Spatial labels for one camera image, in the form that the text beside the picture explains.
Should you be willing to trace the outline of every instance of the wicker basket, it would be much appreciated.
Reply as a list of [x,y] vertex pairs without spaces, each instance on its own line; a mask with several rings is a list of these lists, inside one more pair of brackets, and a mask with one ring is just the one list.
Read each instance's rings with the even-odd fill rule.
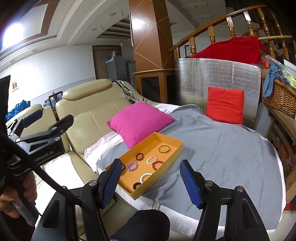
[[[263,88],[265,77],[261,77]],[[262,97],[262,100],[270,104],[273,108],[294,118],[296,114],[296,93],[279,80],[274,80],[272,94],[269,97]]]

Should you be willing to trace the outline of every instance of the orange cardboard tray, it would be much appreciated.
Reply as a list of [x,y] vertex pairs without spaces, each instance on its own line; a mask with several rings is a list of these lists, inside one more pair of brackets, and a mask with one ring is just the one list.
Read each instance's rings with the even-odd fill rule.
[[[170,147],[170,151],[168,153],[160,153],[158,148],[161,145],[168,145]],[[139,144],[135,145],[119,158],[125,166],[135,161],[138,164],[138,167],[132,172],[125,169],[122,172],[118,184],[130,197],[132,197],[132,199],[136,200],[170,167],[170,165],[177,159],[182,151],[182,141],[157,132],[152,133],[150,136],[145,138]],[[138,161],[136,159],[136,155],[138,153],[144,154],[143,160]],[[156,156],[158,160],[164,162],[163,164],[157,163],[155,165],[157,168],[156,171],[153,169],[151,164],[146,163],[146,160],[151,156]],[[140,176],[142,174],[147,172],[152,173],[152,175],[145,176],[143,178],[143,183],[137,186],[136,190],[134,190],[133,185],[140,181]]]

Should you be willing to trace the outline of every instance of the gray blanket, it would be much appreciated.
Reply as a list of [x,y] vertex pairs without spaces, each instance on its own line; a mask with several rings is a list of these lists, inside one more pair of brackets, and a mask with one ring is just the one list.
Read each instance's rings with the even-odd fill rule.
[[[191,203],[179,172],[180,162],[187,159],[195,171],[220,187],[244,186],[266,229],[275,229],[281,217],[283,190],[271,143],[244,126],[211,120],[196,105],[181,106],[170,115],[176,121],[159,133],[183,141],[184,150],[143,196],[199,220],[201,210]],[[122,142],[97,166],[104,170],[127,151]],[[225,218],[226,207],[222,206],[219,225],[225,225]]]

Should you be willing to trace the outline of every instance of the silver foil sheet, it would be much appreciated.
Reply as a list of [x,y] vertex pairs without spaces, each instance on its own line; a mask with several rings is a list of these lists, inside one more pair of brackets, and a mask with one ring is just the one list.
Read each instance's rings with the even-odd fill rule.
[[254,128],[260,94],[260,68],[250,64],[207,58],[179,58],[175,62],[178,104],[207,106],[208,87],[244,91],[244,125]]

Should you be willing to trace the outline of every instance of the orange-red pillow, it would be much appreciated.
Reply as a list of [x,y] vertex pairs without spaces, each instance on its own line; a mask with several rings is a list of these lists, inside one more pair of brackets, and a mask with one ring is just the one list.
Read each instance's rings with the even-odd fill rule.
[[208,88],[207,108],[205,114],[212,120],[241,124],[243,122],[244,91]]

